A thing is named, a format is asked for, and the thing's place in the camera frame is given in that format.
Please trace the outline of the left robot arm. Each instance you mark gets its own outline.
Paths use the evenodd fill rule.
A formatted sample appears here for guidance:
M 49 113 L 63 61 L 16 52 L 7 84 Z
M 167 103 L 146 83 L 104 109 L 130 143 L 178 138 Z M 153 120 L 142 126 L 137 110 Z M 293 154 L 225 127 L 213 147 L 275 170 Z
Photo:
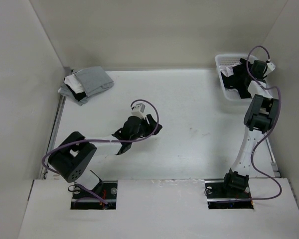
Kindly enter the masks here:
M 102 193 L 102 180 L 88 165 L 96 156 L 121 155 L 126 153 L 135 140 L 156 135 L 162 129 L 149 114 L 145 118 L 128 117 L 123 127 L 114 134 L 103 138 L 101 142 L 86 142 L 80 132 L 71 133 L 61 144 L 64 147 L 49 156 L 48 163 L 68 183 L 75 183 L 77 187 L 85 188 L 90 198 L 98 198 Z

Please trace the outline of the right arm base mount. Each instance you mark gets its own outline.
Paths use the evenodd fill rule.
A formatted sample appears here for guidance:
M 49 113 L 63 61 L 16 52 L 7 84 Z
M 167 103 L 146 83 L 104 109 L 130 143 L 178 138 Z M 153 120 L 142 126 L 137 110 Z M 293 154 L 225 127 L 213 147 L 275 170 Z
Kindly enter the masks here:
M 249 191 L 225 189 L 223 185 L 222 180 L 205 181 L 208 209 L 254 209 Z

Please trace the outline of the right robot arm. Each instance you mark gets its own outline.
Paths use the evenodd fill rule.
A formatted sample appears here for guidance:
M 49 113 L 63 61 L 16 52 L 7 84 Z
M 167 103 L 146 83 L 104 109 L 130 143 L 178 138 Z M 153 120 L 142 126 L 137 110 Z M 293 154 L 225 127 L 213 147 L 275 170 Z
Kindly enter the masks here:
M 265 81 L 270 60 L 254 60 L 252 64 L 248 60 L 244 62 L 247 71 L 244 86 L 248 88 L 252 101 L 244 116 L 245 132 L 238 156 L 221 184 L 221 191 L 227 197 L 249 192 L 251 168 L 273 179 L 255 166 L 254 158 L 257 148 L 268 138 L 278 122 L 282 106 L 281 91 L 277 86 L 269 87 Z

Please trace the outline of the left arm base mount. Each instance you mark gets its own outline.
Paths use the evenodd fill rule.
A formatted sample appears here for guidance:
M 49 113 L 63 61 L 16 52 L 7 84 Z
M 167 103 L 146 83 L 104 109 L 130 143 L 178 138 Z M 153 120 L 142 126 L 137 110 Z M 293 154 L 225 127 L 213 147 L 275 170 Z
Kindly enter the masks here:
M 71 210 L 115 210 L 117 204 L 118 182 L 102 181 L 94 189 L 94 193 L 107 201 L 107 204 L 100 202 L 98 198 L 89 192 L 81 189 L 76 184 L 68 187 L 72 193 Z

